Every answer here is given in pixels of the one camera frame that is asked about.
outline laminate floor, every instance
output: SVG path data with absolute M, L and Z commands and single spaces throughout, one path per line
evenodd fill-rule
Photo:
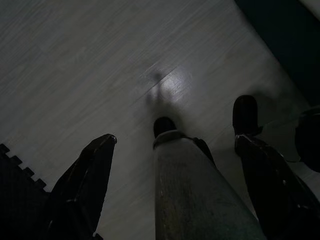
M 318 0 L 300 0 L 316 18 L 320 19 L 320 2 Z
M 204 139 L 251 208 L 234 100 L 255 95 L 262 124 L 308 108 L 232 0 L 2 0 L 0 19 L 0 140 L 34 178 L 50 191 L 93 138 L 117 136 L 105 239 L 155 238 L 156 117 Z M 293 168 L 320 197 L 319 176 Z

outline shoe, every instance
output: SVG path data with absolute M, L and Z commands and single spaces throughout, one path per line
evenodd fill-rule
M 155 138 L 157 138 L 160 134 L 171 130 L 177 130 L 177 128 L 174 121 L 167 116 L 158 118 L 153 124 L 153 133 Z
M 239 96 L 233 105 L 232 125 L 235 135 L 255 136 L 262 131 L 258 127 L 258 105 L 253 96 Z

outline gray pants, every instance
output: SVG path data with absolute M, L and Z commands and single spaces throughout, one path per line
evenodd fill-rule
M 154 142 L 157 240 L 264 240 L 258 221 L 192 139 Z

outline foot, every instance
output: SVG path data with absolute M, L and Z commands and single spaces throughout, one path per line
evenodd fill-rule
M 158 118 L 153 124 L 153 133 L 155 138 L 162 133 L 176 129 L 174 121 L 166 116 Z
M 258 105 L 253 96 L 239 96 L 233 105 L 232 125 L 235 135 L 255 136 L 262 131 L 258 127 Z

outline leg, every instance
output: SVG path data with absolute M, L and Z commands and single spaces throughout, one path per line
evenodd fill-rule
M 235 151 L 241 157 L 248 193 L 264 234 L 269 239 L 318 234 L 314 227 L 319 222 L 318 200 L 277 151 L 253 137 L 261 131 L 253 97 L 235 101 L 233 127 Z
M 170 118 L 166 116 L 160 117 L 154 122 L 153 133 L 155 138 L 157 138 L 162 133 L 173 131 L 173 130 L 177 130 L 176 125 Z M 192 140 L 195 143 L 195 145 L 211 160 L 211 162 L 214 165 L 216 165 L 214 162 L 214 158 L 212 157 L 210 149 L 206 144 L 206 142 L 196 137 L 192 138 Z
M 105 200 L 117 139 L 94 139 L 55 184 L 33 239 L 92 239 Z
M 265 239 L 254 216 L 203 150 L 201 140 L 177 130 L 157 135 L 156 239 Z

